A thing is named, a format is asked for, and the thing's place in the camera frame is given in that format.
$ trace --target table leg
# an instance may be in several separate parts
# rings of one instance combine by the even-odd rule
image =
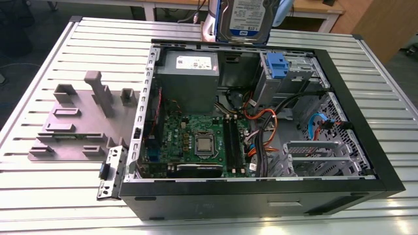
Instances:
[[[144,12],[145,12],[145,20],[155,21],[155,13],[153,13],[155,4],[152,2],[144,2],[143,6],[144,6]]]
[[[47,1],[51,11],[59,10],[59,3],[56,1]]]
[[[324,19],[324,21],[322,22],[320,28],[318,30],[318,32],[320,33],[330,33],[334,24],[338,20],[339,15],[336,14],[330,14],[328,17]]]

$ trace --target metal bracket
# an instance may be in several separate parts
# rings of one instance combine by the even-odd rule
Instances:
[[[120,200],[119,190],[123,179],[124,164],[128,151],[123,146],[109,149],[105,163],[101,165],[99,177],[101,179],[97,201]]]

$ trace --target white sticker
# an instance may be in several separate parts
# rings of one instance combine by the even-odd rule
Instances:
[[[252,107],[255,107],[256,102],[252,99],[248,100],[248,103],[252,105]]]
[[[263,0],[235,0],[229,29],[259,31],[264,13]]]
[[[179,56],[176,62],[176,69],[211,70],[209,57]]]
[[[256,165],[254,163],[249,163],[249,170],[256,171]]]

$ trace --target aluminum table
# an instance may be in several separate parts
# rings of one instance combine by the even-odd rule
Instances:
[[[418,234],[418,112],[367,45],[351,35],[275,30],[271,46],[328,51],[406,191],[331,216],[140,221],[123,201],[96,201],[100,163],[32,163],[28,150],[59,83],[140,90],[151,38],[200,39],[200,26],[77,18],[68,23],[0,132],[0,231],[127,234]]]

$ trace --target wire bundle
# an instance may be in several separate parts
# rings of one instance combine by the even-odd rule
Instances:
[[[284,107],[298,98],[307,95],[324,95],[326,91],[314,91],[314,92],[302,92],[291,95],[287,97],[279,105],[274,109],[274,113],[278,114],[284,109]],[[256,172],[255,177],[267,177],[267,153],[263,146],[263,132],[267,128],[267,124],[272,118],[272,115],[270,114],[266,118],[262,127],[259,128],[258,135],[255,137],[255,151],[256,151],[256,157],[258,157],[258,164],[256,164]]]

